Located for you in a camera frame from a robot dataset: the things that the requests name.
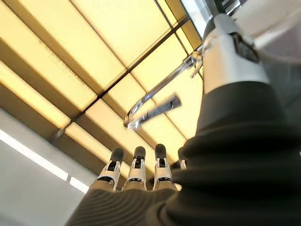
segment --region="glass panel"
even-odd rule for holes
[[[96,99],[96,94],[3,2],[0,2],[0,20],[5,21],[5,23],[0,23],[1,40],[78,109],[85,109]]]
[[[125,65],[169,26],[153,0],[71,0]]]
[[[63,128],[69,123],[70,119],[65,114],[16,75],[2,61],[0,61],[0,82],[56,127]]]
[[[176,36],[172,35],[143,60],[132,71],[132,75],[149,91],[178,67],[186,57]],[[202,97],[202,80],[199,76],[190,78],[193,70],[194,68],[184,71],[153,98],[156,103],[160,103],[174,92],[179,95],[182,106],[166,115],[187,139],[195,135]]]
[[[5,2],[97,94],[123,71],[120,61],[68,0]]]
[[[88,134],[82,127],[78,124],[73,122],[68,128],[66,129],[65,133],[75,140],[77,143],[82,145],[85,149],[90,150],[92,154],[97,156],[106,164],[110,161],[111,151],[103,146],[99,141],[97,141],[94,137]],[[130,167],[125,163],[122,162],[120,168],[120,174],[127,178],[129,173]]]
[[[123,126],[123,120],[108,106],[103,100],[98,100],[86,111],[86,116],[92,119],[108,135],[125,147],[134,155],[137,146],[143,146],[146,150],[146,167],[150,172],[155,170],[155,152],[154,150],[133,130]]]
[[[144,95],[145,91],[143,88],[137,83],[131,74],[128,74],[115,87],[113,87],[106,96],[110,96],[122,108],[124,113],[127,113]],[[106,97],[104,97],[104,100],[113,108],[113,110],[115,110],[115,105],[111,104],[110,100]],[[139,109],[139,112],[137,112],[136,115],[140,115],[139,113],[145,113],[147,109],[151,109],[154,106],[155,103],[150,100],[143,105],[141,109]],[[171,158],[167,158],[170,163],[174,163],[178,160],[178,150],[184,145],[186,139],[164,114],[144,123],[141,129],[143,129],[156,144],[165,145],[168,157]]]

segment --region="white wall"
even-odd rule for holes
[[[0,109],[0,129],[70,176],[91,185],[81,165]],[[25,226],[62,226],[83,193],[0,141],[0,224],[5,216]]]

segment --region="ceiling grid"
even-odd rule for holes
[[[191,41],[197,33],[190,28],[187,36],[182,29],[189,16],[177,18],[170,4],[3,0],[0,17],[14,29],[0,25],[0,92],[9,97],[1,107],[95,174],[111,151],[122,147],[126,153],[119,186],[135,147],[142,145],[151,179],[155,145],[166,146],[170,164],[178,160],[178,149],[194,136],[202,96],[201,78],[191,79],[191,70],[185,71],[141,112],[174,92],[182,107],[137,131],[123,126],[130,107],[197,45]]]

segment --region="metal handle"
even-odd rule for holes
[[[151,91],[145,94],[138,102],[131,108],[131,110],[124,117],[123,124],[127,128],[137,129],[141,124],[146,121],[156,117],[159,114],[163,114],[171,109],[181,106],[179,97],[174,94],[171,98],[164,101],[164,103],[158,105],[152,110],[147,111],[147,113],[133,119],[133,115],[145,104],[149,99],[151,99],[156,93],[163,89],[168,83],[170,83],[175,77],[182,73],[186,69],[190,69],[195,66],[196,69],[192,74],[192,78],[198,73],[202,66],[202,55],[201,55],[202,46],[200,46],[197,51],[193,52],[186,59],[183,60],[183,63],[177,67],[173,72],[171,72],[164,80],[162,80],[157,86],[155,86]]]

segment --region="yellow ceiling light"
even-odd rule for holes
[[[181,99],[182,106],[166,113],[187,139],[195,136],[202,102],[203,81],[197,74],[190,77],[194,68],[186,70],[165,86],[153,99],[160,103],[174,92]]]
[[[173,15],[172,11],[170,10],[170,8],[168,7],[165,0],[158,0],[158,4],[160,5],[161,9],[165,13],[165,15],[166,15],[167,19],[169,20],[170,24],[172,26],[177,26],[178,25],[177,20],[176,20],[175,16]]]
[[[144,95],[145,91],[143,88],[137,83],[131,74],[128,74],[116,86],[114,86],[103,99],[113,108],[113,110],[115,110],[115,105],[112,104],[108,97],[111,97],[115,102],[117,102],[120,108],[123,109],[124,114],[121,116],[124,117],[125,113],[127,113]],[[141,109],[139,109],[136,116],[139,115],[139,113],[145,113],[147,109],[151,109],[154,106],[155,103],[152,100],[149,100]],[[167,154],[170,157],[168,158],[170,163],[174,163],[178,160],[178,150],[184,145],[186,139],[164,114],[144,123],[141,129],[144,130],[156,144],[165,145]]]
[[[36,110],[58,128],[64,128],[70,119],[34,90],[2,61],[0,61],[0,83]]]
[[[131,64],[169,26],[152,0],[71,0],[124,64]]]
[[[77,143],[82,145],[85,149],[89,150],[93,155],[98,157],[104,163],[107,164],[110,161],[112,152],[105,146],[103,146],[98,140],[96,140],[94,137],[88,134],[82,127],[80,127],[75,122],[68,126],[65,133]],[[124,178],[127,178],[129,170],[130,167],[125,162],[122,162],[120,174]]]
[[[177,68],[186,57],[176,36],[172,35],[143,60],[132,71],[132,75],[149,91]],[[160,103],[174,92],[178,94],[182,106],[167,112],[166,115],[187,139],[195,135],[202,98],[202,80],[199,76],[191,79],[192,71],[193,69],[182,72],[153,97],[156,103]]]
[[[97,94],[124,70],[120,61],[68,0],[4,2]]]
[[[197,49],[202,44],[201,37],[198,34],[191,20],[187,21],[181,27],[181,29],[183,30],[193,49]]]
[[[183,46],[185,47],[186,51],[188,52],[188,54],[193,52],[193,48],[190,44],[190,42],[188,41],[188,38],[186,37],[186,35],[184,34],[182,28],[179,28],[176,31],[176,34],[178,35],[179,39],[181,40],[181,42],[183,43]]]
[[[146,167],[152,173],[155,170],[154,150],[132,129],[127,129],[123,125],[123,120],[108,106],[103,100],[98,100],[86,111],[95,124],[102,128],[109,136],[118,141],[132,155],[137,146],[143,146],[146,151]]]
[[[96,94],[0,1],[0,39],[12,48],[43,79],[78,109],[85,109]]]
[[[186,10],[184,9],[181,1],[182,0],[165,0],[177,21],[180,21],[187,16]]]

